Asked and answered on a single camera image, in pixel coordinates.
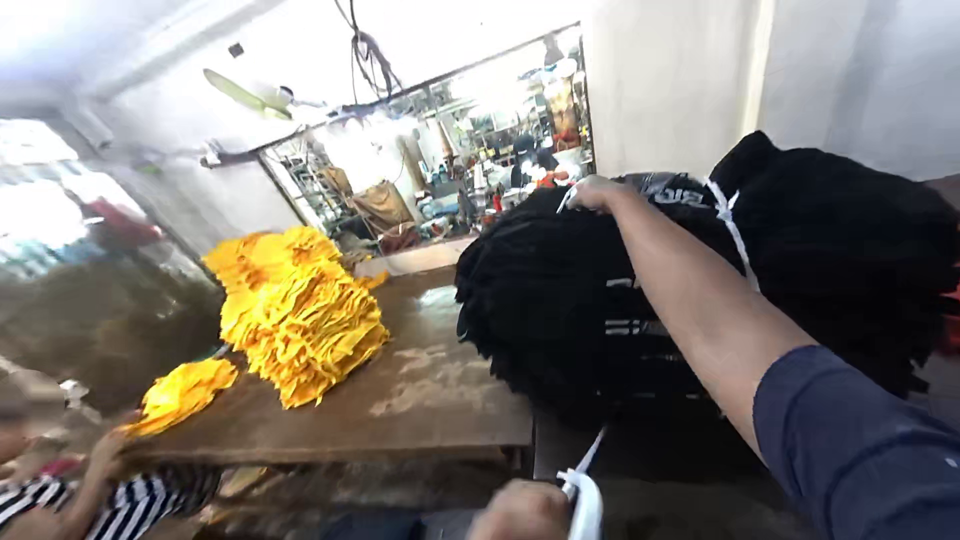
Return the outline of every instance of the red cloth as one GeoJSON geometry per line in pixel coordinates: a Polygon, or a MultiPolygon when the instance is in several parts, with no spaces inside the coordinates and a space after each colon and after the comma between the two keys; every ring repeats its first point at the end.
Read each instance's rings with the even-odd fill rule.
{"type": "Polygon", "coordinates": [[[136,249],[153,244],[160,240],[160,233],[153,225],[136,221],[118,209],[113,203],[103,197],[87,203],[86,213],[94,213],[104,218],[102,223],[93,226],[96,232],[105,230],[105,234],[94,234],[98,243],[105,243],[101,247],[111,249],[136,249]]]}

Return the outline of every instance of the hand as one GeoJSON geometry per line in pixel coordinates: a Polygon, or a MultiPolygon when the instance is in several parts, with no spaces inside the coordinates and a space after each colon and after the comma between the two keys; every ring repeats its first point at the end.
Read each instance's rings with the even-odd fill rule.
{"type": "Polygon", "coordinates": [[[139,411],[124,415],[120,420],[120,427],[108,431],[97,441],[90,452],[88,474],[101,479],[108,479],[120,471],[122,463],[118,456],[131,442],[129,433],[123,427],[139,418],[139,416],[139,411]]]}
{"type": "Polygon", "coordinates": [[[569,504],[560,488],[513,480],[470,526],[468,540],[565,540],[569,504]]]}
{"type": "Polygon", "coordinates": [[[624,184],[618,184],[609,178],[591,174],[583,178],[571,189],[576,194],[566,202],[569,209],[585,208],[597,210],[601,213],[610,213],[610,202],[617,197],[623,197],[632,192],[624,184]]]}

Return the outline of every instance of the black garment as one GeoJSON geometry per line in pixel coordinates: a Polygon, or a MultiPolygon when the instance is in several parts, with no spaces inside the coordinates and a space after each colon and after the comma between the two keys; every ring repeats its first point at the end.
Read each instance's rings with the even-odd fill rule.
{"type": "MultiPolygon", "coordinates": [[[[957,218],[938,194],[819,150],[745,137],[712,178],[731,198],[761,292],[815,339],[903,394],[956,304],[957,218]]],[[[619,179],[737,270],[710,191],[685,174],[619,179]]],[[[610,216],[556,213],[565,189],[535,191],[457,264],[458,333],[515,391],[568,419],[614,410],[715,418],[657,322],[610,216]]]]}

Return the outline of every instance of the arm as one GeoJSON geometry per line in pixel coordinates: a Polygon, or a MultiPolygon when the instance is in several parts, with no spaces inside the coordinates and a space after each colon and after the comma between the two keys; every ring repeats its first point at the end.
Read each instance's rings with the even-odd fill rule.
{"type": "Polygon", "coordinates": [[[108,480],[118,466],[116,459],[126,444],[126,435],[113,430],[90,453],[83,483],[73,500],[61,512],[35,508],[13,519],[4,530],[4,539],[83,540],[101,505],[107,499],[108,480]]]}
{"type": "Polygon", "coordinates": [[[816,342],[723,258],[633,189],[591,176],[571,207],[613,214],[643,291],[686,361],[759,454],[754,396],[787,352],[816,342]]]}

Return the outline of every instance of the person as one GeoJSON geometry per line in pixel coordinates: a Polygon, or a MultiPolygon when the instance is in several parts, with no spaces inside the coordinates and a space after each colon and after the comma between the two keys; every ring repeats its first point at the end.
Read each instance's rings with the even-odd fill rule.
{"type": "MultiPolygon", "coordinates": [[[[0,463],[35,444],[32,413],[12,378],[1,379],[0,463]]],[[[168,515],[199,511],[216,493],[221,471],[204,466],[161,467],[114,485],[130,443],[122,429],[108,431],[91,451],[79,487],[43,473],[0,485],[0,540],[136,540],[168,515]]]]}
{"type": "Polygon", "coordinates": [[[541,173],[543,176],[537,178],[537,187],[556,187],[558,181],[570,178],[570,174],[553,157],[553,152],[549,148],[540,148],[537,151],[537,167],[543,169],[541,173]]]}
{"type": "MultiPolygon", "coordinates": [[[[591,175],[570,208],[610,213],[651,305],[710,396],[824,538],[955,538],[960,434],[819,345],[634,190],[591,175]]],[[[515,482],[470,540],[565,538],[564,494],[515,482]]]]}

